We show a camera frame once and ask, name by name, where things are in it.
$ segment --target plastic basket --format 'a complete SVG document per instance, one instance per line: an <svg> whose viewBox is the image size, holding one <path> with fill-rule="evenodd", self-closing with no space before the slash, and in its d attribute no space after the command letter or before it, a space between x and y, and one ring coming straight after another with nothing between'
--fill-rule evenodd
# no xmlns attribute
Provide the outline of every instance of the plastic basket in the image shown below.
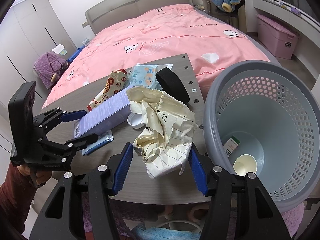
<svg viewBox="0 0 320 240"><path fill-rule="evenodd" d="M208 93L203 120L208 155L235 174L233 163L250 154L257 175L280 212L304 201L320 177L320 110L310 90L286 69L243 61L224 70ZM228 158L223 144L240 145Z"/></svg>

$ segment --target bed headboard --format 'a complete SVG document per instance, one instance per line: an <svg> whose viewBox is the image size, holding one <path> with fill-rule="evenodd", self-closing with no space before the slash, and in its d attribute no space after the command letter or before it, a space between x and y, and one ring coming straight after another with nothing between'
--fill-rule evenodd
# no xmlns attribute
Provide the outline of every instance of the bed headboard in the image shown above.
<svg viewBox="0 0 320 240"><path fill-rule="evenodd" d="M104 0L87 10L85 17L94 34L97 34L118 22L173 4L193 3L192 0Z"/></svg>

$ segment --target red sleeve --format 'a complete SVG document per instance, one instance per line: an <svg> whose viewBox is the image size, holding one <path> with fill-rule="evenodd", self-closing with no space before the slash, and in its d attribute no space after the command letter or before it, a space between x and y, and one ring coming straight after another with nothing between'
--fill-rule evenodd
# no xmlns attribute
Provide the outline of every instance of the red sleeve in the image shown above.
<svg viewBox="0 0 320 240"><path fill-rule="evenodd" d="M31 202L36 194L29 178L10 163L4 184L0 187L0 207L13 227L23 233Z"/></svg>

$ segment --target bed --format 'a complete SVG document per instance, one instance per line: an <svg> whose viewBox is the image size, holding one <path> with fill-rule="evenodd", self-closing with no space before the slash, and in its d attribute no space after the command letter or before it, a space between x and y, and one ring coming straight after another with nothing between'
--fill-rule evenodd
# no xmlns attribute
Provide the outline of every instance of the bed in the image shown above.
<svg viewBox="0 0 320 240"><path fill-rule="evenodd" d="M279 64L257 42L192 4L192 0L104 0L87 10L87 24L96 37L53 87L43 107L112 70L184 53L204 98L215 77L236 62L258 59Z"/></svg>

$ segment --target pink storage box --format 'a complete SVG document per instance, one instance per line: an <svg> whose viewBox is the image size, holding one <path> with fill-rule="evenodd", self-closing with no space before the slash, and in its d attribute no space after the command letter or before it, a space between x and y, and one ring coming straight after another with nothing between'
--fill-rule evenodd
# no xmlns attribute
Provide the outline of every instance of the pink storage box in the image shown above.
<svg viewBox="0 0 320 240"><path fill-rule="evenodd" d="M291 59L298 35L275 20L261 14L258 17L258 38L275 57Z"/></svg>

